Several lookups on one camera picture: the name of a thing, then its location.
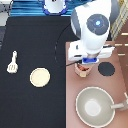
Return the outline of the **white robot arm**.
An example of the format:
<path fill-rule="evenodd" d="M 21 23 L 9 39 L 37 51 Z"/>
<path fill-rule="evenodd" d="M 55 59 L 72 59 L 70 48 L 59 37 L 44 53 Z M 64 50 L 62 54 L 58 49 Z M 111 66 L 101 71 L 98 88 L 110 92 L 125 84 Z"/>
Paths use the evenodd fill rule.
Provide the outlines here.
<path fill-rule="evenodd" d="M 106 46 L 110 26 L 119 15 L 118 0 L 93 0 L 77 6 L 71 13 L 71 28 L 78 37 L 70 43 L 68 59 L 70 61 L 108 58 L 114 50 Z"/>

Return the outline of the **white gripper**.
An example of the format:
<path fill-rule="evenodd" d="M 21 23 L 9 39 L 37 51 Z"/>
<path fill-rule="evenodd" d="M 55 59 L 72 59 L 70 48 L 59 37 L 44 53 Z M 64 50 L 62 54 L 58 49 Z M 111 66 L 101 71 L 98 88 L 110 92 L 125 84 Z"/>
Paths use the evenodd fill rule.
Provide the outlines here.
<path fill-rule="evenodd" d="M 101 58 L 109 58 L 112 55 L 114 46 L 104 45 L 98 53 L 88 53 L 79 41 L 71 42 L 68 49 L 68 60 L 82 64 L 97 63 Z"/>

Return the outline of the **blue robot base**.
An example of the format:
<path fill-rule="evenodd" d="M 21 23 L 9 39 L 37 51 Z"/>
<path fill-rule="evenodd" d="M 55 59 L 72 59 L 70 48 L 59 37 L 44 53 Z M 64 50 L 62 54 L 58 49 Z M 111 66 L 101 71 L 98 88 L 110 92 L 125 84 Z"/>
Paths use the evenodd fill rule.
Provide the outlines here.
<path fill-rule="evenodd" d="M 61 15 L 67 11 L 65 0 L 44 0 L 44 13 L 47 15 Z"/>

